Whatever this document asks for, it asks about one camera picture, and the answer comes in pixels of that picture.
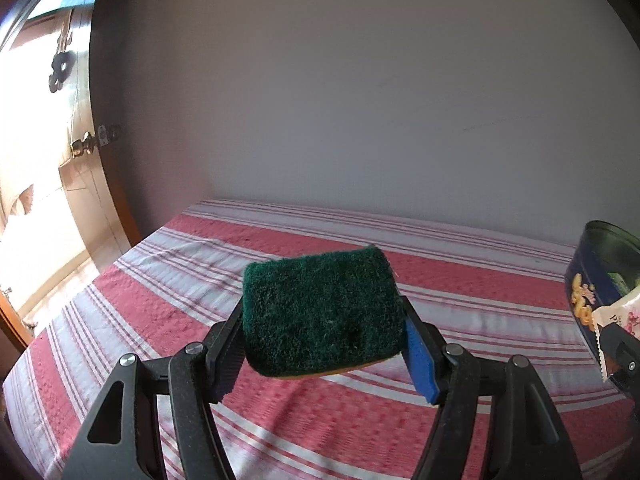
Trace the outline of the green white tissue pack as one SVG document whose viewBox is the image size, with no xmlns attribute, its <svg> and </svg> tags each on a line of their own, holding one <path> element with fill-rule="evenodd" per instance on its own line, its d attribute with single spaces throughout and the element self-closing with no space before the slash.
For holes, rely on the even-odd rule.
<svg viewBox="0 0 640 480">
<path fill-rule="evenodd" d="M 626 296 L 630 292 L 630 288 L 625 279 L 619 273 L 610 273 L 608 277 L 614 284 L 620 296 Z"/>
</svg>

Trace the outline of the pink floral snack packet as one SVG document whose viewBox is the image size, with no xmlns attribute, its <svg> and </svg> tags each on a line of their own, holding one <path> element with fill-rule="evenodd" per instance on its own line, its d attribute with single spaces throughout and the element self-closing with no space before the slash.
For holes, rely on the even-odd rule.
<svg viewBox="0 0 640 480">
<path fill-rule="evenodd" d="M 607 326 L 615 323 L 639 339 L 639 287 L 628 292 L 614 304 L 598 307 L 592 317 L 594 328 L 597 324 Z M 612 376 L 602 375 L 602 379 L 607 380 Z"/>
</svg>

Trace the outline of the brown wooden door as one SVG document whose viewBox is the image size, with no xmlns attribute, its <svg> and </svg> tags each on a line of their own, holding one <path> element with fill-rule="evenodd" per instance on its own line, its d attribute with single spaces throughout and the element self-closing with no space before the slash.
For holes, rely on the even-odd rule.
<svg viewBox="0 0 640 480">
<path fill-rule="evenodd" d="M 90 56 L 93 7 L 96 0 L 40 0 L 21 30 L 26 41 L 50 27 L 55 50 L 47 55 L 48 79 L 52 58 L 73 51 L 76 61 L 70 76 L 58 92 L 47 95 L 64 124 L 62 162 L 58 175 L 70 213 L 88 256 L 100 273 L 139 243 L 140 231 L 128 204 L 122 178 L 116 174 L 115 142 L 122 133 L 98 114 L 100 88 L 98 72 Z M 73 158 L 70 144 L 86 131 L 96 136 L 92 154 Z"/>
</svg>

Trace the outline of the yellow green sponge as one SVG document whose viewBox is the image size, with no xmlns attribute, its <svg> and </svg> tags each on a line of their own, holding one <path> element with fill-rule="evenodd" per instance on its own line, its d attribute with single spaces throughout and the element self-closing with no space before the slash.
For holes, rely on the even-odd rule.
<svg viewBox="0 0 640 480">
<path fill-rule="evenodd" d="M 405 311 L 384 252 L 367 246 L 249 264 L 243 333 L 257 373 L 326 375 L 401 352 Z"/>
</svg>

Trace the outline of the brass door knob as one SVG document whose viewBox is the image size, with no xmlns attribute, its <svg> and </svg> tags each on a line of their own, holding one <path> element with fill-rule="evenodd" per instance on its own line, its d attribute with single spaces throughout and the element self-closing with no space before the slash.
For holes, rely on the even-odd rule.
<svg viewBox="0 0 640 480">
<path fill-rule="evenodd" d="M 70 154 L 78 158 L 85 154 L 92 154 L 96 149 L 96 136 L 86 131 L 81 138 L 75 139 L 70 144 Z"/>
</svg>

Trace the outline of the blue cookie tin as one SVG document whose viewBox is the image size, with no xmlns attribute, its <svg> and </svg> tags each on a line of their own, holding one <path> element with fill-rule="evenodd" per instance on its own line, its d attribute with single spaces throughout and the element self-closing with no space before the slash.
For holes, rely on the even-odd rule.
<svg viewBox="0 0 640 480">
<path fill-rule="evenodd" d="M 602 220 L 589 221 L 565 272 L 565 295 L 580 329 L 594 337 L 593 312 L 620 296 L 608 277 L 619 273 L 630 290 L 639 285 L 639 237 Z"/>
</svg>

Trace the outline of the black door hook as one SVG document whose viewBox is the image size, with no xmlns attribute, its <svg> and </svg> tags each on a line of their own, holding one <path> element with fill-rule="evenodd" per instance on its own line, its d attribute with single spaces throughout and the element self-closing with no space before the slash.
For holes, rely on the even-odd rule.
<svg viewBox="0 0 640 480">
<path fill-rule="evenodd" d="M 52 58 L 52 73 L 50 73 L 48 79 L 51 93 L 58 92 L 63 87 L 64 82 L 73 70 L 75 61 L 76 54 L 73 51 L 60 52 Z"/>
</svg>

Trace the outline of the red white striped bedspread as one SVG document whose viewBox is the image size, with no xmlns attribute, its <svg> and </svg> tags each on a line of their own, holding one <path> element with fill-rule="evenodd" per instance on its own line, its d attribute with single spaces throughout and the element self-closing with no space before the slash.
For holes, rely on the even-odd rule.
<svg viewBox="0 0 640 480">
<path fill-rule="evenodd" d="M 639 359 L 587 245 L 204 200 L 3 384 L 6 479 L 634 479 Z"/>
</svg>

